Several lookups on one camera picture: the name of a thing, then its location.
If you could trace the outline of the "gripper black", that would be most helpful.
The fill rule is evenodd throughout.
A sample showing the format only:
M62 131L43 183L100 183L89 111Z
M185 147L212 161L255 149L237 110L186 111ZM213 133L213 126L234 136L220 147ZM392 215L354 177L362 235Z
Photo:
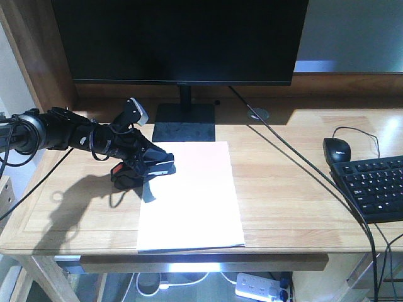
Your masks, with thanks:
M95 160L106 161L110 157L127 161L130 179L148 176L147 165L173 163L174 155L162 148L148 144L148 139L136 128L118 132L112 124L91 122L91 155Z

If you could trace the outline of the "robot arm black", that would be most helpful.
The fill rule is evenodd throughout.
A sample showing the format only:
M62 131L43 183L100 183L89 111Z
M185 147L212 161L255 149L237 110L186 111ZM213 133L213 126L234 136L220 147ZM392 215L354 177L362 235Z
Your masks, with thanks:
M63 108L53 107L46 113L33 108L1 118L1 152L15 150L32 158L40 149L72 147L91 152L98 161L121 159L110 171L111 181L118 188L138 187L157 176L175 173L174 155L134 127L147 120L147 113L134 99L128 100L112 123L105 124Z

